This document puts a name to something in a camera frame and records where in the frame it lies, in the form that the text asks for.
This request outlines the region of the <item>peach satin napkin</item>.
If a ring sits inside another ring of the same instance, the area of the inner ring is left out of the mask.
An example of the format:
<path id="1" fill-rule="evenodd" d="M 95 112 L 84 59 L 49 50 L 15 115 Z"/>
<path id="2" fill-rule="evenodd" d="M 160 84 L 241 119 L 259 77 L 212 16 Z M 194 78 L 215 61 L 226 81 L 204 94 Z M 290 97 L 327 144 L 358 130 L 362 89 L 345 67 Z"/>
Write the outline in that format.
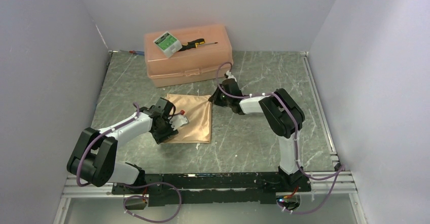
<path id="1" fill-rule="evenodd" d="M 212 104 L 210 96 L 167 94 L 165 97 L 172 102 L 176 109 L 185 112 L 189 123 L 178 129 L 178 134 L 171 137 L 167 143 L 210 143 Z"/>

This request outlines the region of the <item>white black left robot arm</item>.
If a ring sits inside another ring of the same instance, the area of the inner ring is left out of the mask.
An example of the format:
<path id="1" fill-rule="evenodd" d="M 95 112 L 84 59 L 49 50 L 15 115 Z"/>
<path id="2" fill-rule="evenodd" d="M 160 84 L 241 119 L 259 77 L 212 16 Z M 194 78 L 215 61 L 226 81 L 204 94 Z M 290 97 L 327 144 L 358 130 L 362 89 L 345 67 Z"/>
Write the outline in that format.
<path id="1" fill-rule="evenodd" d="M 81 132 L 66 166 L 76 176 L 79 187 L 119 183 L 134 194 L 142 192 L 146 186 L 145 171 L 135 164 L 117 161 L 118 148 L 146 133 L 157 144 L 166 142 L 188 122 L 176 112 L 172 102 L 162 97 L 150 107 L 133 105 L 136 111 L 120 122 L 101 129 L 89 127 Z"/>

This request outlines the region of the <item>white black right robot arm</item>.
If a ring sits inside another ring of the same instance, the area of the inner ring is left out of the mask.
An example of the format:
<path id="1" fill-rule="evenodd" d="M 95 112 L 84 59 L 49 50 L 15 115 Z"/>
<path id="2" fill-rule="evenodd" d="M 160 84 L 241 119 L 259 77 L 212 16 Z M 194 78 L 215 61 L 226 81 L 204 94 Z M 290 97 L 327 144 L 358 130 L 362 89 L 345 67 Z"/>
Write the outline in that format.
<path id="1" fill-rule="evenodd" d="M 298 186 L 299 179 L 304 176 L 298 139 L 305 115 L 285 89 L 244 95 L 235 79 L 225 79 L 218 84 L 208 101 L 229 107 L 239 115 L 263 114 L 279 142 L 279 184 L 285 191 L 292 191 Z"/>

